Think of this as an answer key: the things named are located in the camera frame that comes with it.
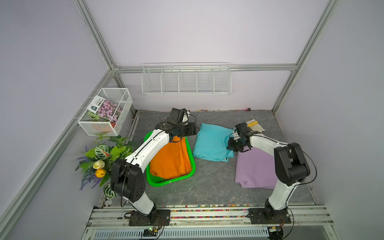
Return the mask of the purple pants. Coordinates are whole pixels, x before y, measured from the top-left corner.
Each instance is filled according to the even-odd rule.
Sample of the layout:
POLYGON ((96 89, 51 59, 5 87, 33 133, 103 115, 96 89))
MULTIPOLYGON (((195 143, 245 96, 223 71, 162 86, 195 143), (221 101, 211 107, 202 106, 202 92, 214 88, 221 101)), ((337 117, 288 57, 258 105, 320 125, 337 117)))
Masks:
POLYGON ((235 182, 242 188, 273 190, 277 181, 272 155, 258 148, 237 153, 235 182))

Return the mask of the teal pants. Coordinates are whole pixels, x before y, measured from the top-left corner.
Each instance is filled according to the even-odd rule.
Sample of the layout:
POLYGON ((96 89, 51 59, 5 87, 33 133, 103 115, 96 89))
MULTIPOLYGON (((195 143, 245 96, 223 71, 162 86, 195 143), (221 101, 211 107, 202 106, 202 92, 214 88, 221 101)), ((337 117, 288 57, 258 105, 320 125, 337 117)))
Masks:
POLYGON ((193 156, 212 162, 228 162, 235 157, 234 151, 227 149, 232 133, 232 129, 202 123, 193 156))

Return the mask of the orange pants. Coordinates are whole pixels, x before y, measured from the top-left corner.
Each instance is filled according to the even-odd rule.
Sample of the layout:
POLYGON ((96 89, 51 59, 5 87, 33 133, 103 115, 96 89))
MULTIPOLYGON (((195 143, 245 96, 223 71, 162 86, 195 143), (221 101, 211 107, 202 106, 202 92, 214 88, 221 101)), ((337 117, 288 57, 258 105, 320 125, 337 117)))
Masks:
POLYGON ((192 166, 186 139, 174 137, 175 143, 168 143, 150 162, 150 174, 162 179, 175 179, 189 174, 192 166))

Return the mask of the green plastic basket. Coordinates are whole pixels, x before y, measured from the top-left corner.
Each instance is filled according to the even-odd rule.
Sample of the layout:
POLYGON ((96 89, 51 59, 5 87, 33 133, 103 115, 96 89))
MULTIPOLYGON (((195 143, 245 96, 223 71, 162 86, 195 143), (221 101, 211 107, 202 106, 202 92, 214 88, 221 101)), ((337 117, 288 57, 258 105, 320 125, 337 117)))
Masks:
POLYGON ((153 187, 190 178, 196 171, 188 138, 175 139, 175 143, 162 147, 146 168, 147 181, 153 187))

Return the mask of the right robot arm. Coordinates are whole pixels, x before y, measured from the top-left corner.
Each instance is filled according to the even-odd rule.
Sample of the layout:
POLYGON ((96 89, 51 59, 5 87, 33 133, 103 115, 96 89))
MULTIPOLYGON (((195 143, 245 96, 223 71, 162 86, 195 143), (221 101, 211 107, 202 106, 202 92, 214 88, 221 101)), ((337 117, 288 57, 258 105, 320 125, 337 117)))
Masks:
POLYGON ((233 133, 228 149, 237 152, 235 182, 242 188, 271 189, 269 212, 281 212, 311 173, 307 155, 297 143, 284 143, 256 133, 233 133))

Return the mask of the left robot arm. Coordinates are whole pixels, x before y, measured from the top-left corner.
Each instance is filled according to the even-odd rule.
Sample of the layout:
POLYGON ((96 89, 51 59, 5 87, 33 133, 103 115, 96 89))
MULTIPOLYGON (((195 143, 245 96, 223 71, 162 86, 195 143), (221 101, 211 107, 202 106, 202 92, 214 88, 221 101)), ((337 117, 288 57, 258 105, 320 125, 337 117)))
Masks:
POLYGON ((140 214, 150 216, 155 211, 155 204, 145 192, 144 173, 154 156, 174 137, 196 135, 197 124, 194 122, 172 125, 159 123, 150 137, 125 159, 117 159, 112 164, 111 189, 122 199, 127 200, 140 214))

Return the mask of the flower seed packet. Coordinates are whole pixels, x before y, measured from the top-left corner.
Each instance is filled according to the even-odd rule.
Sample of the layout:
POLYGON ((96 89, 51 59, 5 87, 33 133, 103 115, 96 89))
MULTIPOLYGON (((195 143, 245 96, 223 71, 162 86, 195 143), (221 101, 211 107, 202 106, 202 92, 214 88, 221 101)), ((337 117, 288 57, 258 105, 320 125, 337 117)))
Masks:
POLYGON ((87 106, 87 111, 88 116, 95 122, 116 124, 123 109, 103 97, 95 96, 87 106))

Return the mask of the artificial flower plant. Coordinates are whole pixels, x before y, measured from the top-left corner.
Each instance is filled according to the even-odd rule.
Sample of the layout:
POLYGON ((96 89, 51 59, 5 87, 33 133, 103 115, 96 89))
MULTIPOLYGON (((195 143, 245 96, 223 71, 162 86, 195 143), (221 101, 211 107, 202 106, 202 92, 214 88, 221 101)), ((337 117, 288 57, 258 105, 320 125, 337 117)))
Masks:
POLYGON ((83 155, 78 158, 76 170, 81 170, 82 173, 80 191, 91 184, 93 188, 103 188, 104 195, 112 199, 117 196, 111 187, 112 165, 116 160, 131 155, 138 145, 128 137, 109 137, 106 133, 97 135, 94 142, 96 146, 91 149, 85 147, 83 155))

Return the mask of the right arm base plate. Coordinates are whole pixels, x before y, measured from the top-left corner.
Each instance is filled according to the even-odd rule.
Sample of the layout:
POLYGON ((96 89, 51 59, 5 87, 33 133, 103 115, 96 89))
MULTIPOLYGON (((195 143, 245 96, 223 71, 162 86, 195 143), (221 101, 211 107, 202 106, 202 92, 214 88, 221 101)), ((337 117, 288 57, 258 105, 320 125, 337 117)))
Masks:
POLYGON ((263 209, 252 208, 249 209, 247 218, 251 220, 253 225, 283 225, 292 223, 288 209, 276 211, 269 207, 263 209))

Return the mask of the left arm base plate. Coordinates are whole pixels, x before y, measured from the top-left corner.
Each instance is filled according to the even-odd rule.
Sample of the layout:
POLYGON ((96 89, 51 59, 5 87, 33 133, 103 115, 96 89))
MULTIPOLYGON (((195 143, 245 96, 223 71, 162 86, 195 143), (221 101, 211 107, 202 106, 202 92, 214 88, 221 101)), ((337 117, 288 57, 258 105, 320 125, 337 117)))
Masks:
POLYGON ((168 226, 171 220, 170 210, 154 210, 149 215, 133 211, 129 216, 130 227, 168 226))

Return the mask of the aluminium mounting rail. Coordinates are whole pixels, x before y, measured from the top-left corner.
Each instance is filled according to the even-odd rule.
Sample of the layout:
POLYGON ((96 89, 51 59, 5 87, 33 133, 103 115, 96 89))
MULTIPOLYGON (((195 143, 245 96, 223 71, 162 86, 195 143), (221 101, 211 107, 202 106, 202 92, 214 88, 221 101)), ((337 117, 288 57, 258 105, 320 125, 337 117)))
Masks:
MULTIPOLYGON (((298 227, 298 226, 332 226, 327 208, 323 205, 293 205, 288 213, 276 223, 266 222, 261 206, 223 205, 223 206, 163 206, 157 211, 165 211, 164 223, 167 228, 235 228, 235 227, 298 227)), ((94 209, 86 224, 86 229, 123 229, 129 228, 133 208, 108 207, 94 209)))

